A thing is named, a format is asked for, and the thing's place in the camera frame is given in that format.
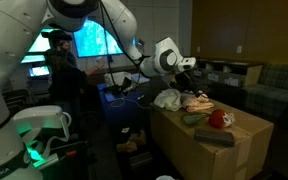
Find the screen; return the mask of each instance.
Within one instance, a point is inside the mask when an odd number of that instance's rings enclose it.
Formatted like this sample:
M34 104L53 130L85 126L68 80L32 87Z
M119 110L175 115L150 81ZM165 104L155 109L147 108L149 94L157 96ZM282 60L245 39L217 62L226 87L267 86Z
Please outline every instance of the screen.
M50 44L48 42L48 38L42 37L42 32L51 32L55 29L52 28L45 28L42 29L40 34L35 39L34 43L28 50L27 55L23 58L22 63L32 63L32 62L40 62L45 61L43 56L44 51L50 48Z
M113 36L107 31L105 33L108 48L106 48L104 28L94 21L87 20L82 29L73 33L77 56L83 58L107 54L123 54Z
M47 66L33 67L29 69L29 72L31 77L44 76L49 74Z

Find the gray sofa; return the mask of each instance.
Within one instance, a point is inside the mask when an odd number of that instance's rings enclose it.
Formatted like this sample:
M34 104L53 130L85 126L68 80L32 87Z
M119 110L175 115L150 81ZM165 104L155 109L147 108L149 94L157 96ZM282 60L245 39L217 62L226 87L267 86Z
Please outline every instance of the gray sofa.
M264 64L258 84L244 89L246 108L279 118L288 106L288 64Z

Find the white cloth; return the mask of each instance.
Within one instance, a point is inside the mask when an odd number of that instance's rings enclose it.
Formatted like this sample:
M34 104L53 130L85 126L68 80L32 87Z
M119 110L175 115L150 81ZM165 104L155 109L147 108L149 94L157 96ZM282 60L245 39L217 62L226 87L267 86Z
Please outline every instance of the white cloth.
M160 108L177 111L182 107L181 92L176 89L167 89L157 95L154 104Z

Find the plush toy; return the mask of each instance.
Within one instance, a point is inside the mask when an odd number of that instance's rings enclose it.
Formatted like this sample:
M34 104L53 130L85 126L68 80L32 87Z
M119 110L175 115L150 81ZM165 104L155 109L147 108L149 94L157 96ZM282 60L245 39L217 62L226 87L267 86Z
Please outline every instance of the plush toy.
M233 122L234 114L229 113L227 114L223 109L216 109L212 112L210 115L210 118L208 119L209 124L212 127L222 129L224 127L230 126Z

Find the green object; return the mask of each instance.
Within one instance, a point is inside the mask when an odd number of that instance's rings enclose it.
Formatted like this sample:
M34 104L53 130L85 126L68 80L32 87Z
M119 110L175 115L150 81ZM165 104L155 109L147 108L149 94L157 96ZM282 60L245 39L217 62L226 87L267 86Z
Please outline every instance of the green object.
M183 116L182 119L186 125L192 125L209 116L210 116L209 114L201 113L201 114L185 115Z

